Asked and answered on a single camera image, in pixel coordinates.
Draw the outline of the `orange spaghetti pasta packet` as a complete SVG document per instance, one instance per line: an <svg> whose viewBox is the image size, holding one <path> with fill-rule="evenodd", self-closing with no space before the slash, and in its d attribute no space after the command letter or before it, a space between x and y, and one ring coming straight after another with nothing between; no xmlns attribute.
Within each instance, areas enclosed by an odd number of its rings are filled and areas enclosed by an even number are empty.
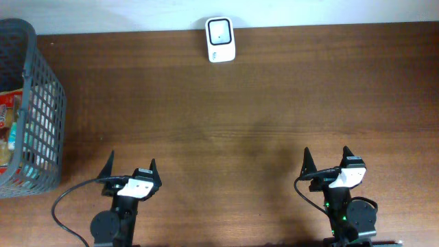
<svg viewBox="0 0 439 247"><path fill-rule="evenodd" d="M23 89L1 92L1 174L12 161Z"/></svg>

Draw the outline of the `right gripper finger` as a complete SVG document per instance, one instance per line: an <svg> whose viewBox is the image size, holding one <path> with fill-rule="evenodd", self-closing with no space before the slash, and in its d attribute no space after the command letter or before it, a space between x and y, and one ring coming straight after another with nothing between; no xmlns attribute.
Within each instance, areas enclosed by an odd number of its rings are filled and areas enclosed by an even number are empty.
<svg viewBox="0 0 439 247"><path fill-rule="evenodd" d="M348 148L347 145L343 147L342 160L340 162L340 167L347 168L349 165L353 164L354 160L350 160L349 157L353 157L354 154Z"/></svg>
<svg viewBox="0 0 439 247"><path fill-rule="evenodd" d="M311 152L308 147L304 149L302 167L300 171L301 179L311 179L312 175L317 172L316 165L313 161Z"/></svg>

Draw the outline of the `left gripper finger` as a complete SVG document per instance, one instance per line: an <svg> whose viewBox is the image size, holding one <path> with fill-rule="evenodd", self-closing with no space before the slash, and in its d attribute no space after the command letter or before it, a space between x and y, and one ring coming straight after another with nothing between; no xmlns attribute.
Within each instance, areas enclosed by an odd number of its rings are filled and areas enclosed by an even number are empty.
<svg viewBox="0 0 439 247"><path fill-rule="evenodd" d="M161 186L161 178L159 176L157 166L156 166L156 161L154 158L151 160L151 163L150 163L150 171L152 172L152 179L154 181L154 186L160 187Z"/></svg>
<svg viewBox="0 0 439 247"><path fill-rule="evenodd" d="M113 164L113 161L114 161L114 157L115 157L115 152L112 151L110 153L110 156L108 157L108 160L106 161L106 164L102 168L102 170L99 173L99 175L97 176L97 178L108 178L108 177L111 176L111 174L112 174L112 164Z"/></svg>

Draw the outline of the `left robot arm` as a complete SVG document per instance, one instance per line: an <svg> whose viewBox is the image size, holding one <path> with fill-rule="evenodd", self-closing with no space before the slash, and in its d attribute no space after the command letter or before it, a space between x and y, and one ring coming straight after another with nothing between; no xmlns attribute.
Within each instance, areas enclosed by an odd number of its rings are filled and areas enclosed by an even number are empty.
<svg viewBox="0 0 439 247"><path fill-rule="evenodd" d="M91 221L94 246L131 246L139 203L151 198L162 186L154 159L147 169L136 168L130 176L116 177L111 175L114 156L112 152L97 177L104 185L102 195L112 198L112 204Z"/></svg>

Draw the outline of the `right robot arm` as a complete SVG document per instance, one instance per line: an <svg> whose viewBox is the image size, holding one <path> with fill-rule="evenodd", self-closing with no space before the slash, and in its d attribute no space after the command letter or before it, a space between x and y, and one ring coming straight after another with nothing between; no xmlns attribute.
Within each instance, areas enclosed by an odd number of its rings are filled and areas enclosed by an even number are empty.
<svg viewBox="0 0 439 247"><path fill-rule="evenodd" d="M301 192L298 195L328 217L332 236L323 240L324 246L373 245L371 238L377 234L378 204L371 199L351 195L351 189L362 183L366 171L362 157L355 156L346 146L343 147L340 164L322 170L316 168L309 148L305 148L296 182L309 181L310 192L322 192L324 204L320 207Z"/></svg>

